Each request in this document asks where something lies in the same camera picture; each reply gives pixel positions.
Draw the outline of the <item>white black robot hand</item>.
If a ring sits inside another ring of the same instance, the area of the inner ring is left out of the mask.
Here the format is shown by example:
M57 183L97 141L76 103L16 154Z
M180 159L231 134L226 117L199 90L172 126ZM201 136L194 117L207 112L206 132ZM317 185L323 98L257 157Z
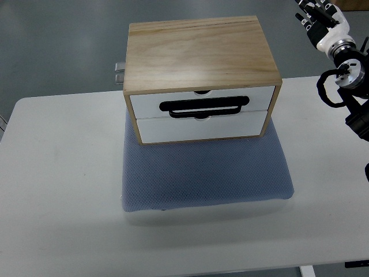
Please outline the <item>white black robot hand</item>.
M340 52L356 47L349 35L349 24L338 6L330 1L300 0L296 3L304 15L296 13L295 17L317 50L334 59Z

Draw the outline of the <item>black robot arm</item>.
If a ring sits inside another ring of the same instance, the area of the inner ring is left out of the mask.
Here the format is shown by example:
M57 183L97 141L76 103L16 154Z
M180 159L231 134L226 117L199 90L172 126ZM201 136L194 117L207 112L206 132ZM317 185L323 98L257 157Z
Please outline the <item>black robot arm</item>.
M368 50L364 43L357 49L352 39L333 47L332 57L341 73L336 75L338 94L349 110L345 123L363 140L368 141Z

